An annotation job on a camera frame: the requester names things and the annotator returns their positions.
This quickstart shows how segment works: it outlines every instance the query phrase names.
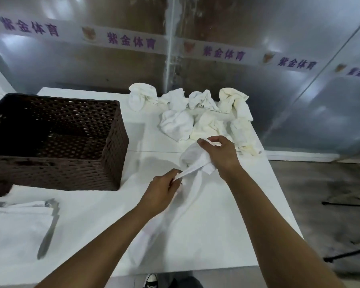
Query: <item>white cloth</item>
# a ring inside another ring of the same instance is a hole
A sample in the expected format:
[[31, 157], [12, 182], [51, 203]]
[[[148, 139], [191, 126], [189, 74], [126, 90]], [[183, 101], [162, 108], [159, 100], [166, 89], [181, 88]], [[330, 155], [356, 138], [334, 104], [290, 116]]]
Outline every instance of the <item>white cloth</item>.
[[248, 96], [234, 88], [222, 88], [219, 92], [219, 110], [222, 113], [230, 113], [232, 107], [237, 111], [237, 117], [253, 121], [252, 114], [246, 103]]
[[170, 138], [179, 142], [189, 139], [193, 129], [193, 116], [186, 110], [168, 110], [163, 113], [159, 127]]
[[159, 102], [163, 104], [169, 103], [170, 110], [183, 111], [187, 108], [188, 98], [184, 96], [183, 89], [178, 88], [161, 96]]
[[158, 104], [157, 92], [154, 86], [144, 83], [134, 83], [129, 87], [128, 104], [133, 111], [140, 111], [145, 101], [153, 105]]
[[[129, 257], [136, 266], [140, 265], [157, 236], [162, 232], [168, 231], [170, 226], [172, 226], [195, 201], [201, 190], [202, 172], [210, 175], [216, 169], [212, 165], [208, 153], [203, 150], [197, 142], [190, 145], [180, 156], [180, 167], [185, 168], [185, 170], [178, 174], [175, 180], [183, 177], [182, 186], [177, 190], [177, 194], [175, 194], [170, 206], [164, 212], [152, 218], [129, 245]], [[185, 197], [179, 207], [175, 206], [177, 195], [181, 195], [183, 198]]]
[[189, 109], [195, 109], [197, 106], [219, 111], [219, 108], [217, 107], [215, 101], [213, 101], [209, 90], [205, 90], [204, 92], [195, 91], [189, 95]]
[[[30, 208], [38, 208], [37, 213], [29, 213]], [[46, 213], [50, 212], [50, 207], [0, 207], [0, 265], [37, 260], [41, 243], [53, 221], [53, 216], [40, 212], [39, 208], [47, 208]]]
[[256, 145], [256, 138], [252, 132], [250, 121], [245, 118], [233, 120], [231, 122], [231, 131], [238, 152], [248, 152], [254, 156], [261, 153], [261, 149]]
[[224, 122], [218, 120], [214, 112], [207, 110], [196, 118], [190, 138], [198, 140], [199, 138], [213, 135], [223, 135], [232, 140], [231, 136], [227, 134]]

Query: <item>hand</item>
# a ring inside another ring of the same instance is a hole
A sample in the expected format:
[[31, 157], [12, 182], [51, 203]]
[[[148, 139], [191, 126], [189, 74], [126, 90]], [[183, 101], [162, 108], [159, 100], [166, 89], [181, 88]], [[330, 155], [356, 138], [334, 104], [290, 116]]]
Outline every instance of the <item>hand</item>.
[[239, 170], [243, 170], [237, 158], [235, 144], [224, 136], [217, 135], [208, 138], [211, 142], [219, 142], [221, 146], [211, 145], [204, 139], [198, 139], [197, 143], [207, 151], [212, 164], [219, 170], [220, 177], [227, 180]]
[[181, 178], [172, 181], [178, 173], [181, 173], [181, 171], [172, 169], [165, 175], [154, 177], [137, 204], [137, 208], [147, 213], [150, 218], [163, 212], [180, 187]]

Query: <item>person's right arm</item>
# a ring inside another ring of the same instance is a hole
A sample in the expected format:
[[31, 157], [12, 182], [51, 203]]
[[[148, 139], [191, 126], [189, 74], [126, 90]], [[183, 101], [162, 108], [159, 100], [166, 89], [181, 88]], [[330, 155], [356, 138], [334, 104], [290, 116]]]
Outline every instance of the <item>person's right arm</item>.
[[232, 191], [268, 288], [344, 288], [241, 167], [235, 145], [224, 136], [208, 139], [221, 146], [198, 143]]

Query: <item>person's left hand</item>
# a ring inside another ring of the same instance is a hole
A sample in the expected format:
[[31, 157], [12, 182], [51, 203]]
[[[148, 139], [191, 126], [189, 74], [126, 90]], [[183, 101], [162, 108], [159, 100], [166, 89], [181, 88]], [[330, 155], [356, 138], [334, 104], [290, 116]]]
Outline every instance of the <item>person's left hand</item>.
[[172, 182], [178, 173], [181, 173], [181, 171], [172, 169], [167, 174], [154, 177], [137, 204], [137, 208], [144, 211], [150, 218], [163, 212], [171, 203], [176, 190], [180, 187], [181, 179]]

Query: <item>person's left arm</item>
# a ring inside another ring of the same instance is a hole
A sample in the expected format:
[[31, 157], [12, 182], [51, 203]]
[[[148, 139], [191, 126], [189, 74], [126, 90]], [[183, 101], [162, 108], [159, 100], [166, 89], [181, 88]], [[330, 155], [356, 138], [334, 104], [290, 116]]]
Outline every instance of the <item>person's left arm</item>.
[[163, 176], [154, 177], [135, 208], [49, 274], [36, 288], [104, 287], [138, 232], [168, 207], [180, 186], [180, 180], [172, 183], [179, 172], [172, 169]]

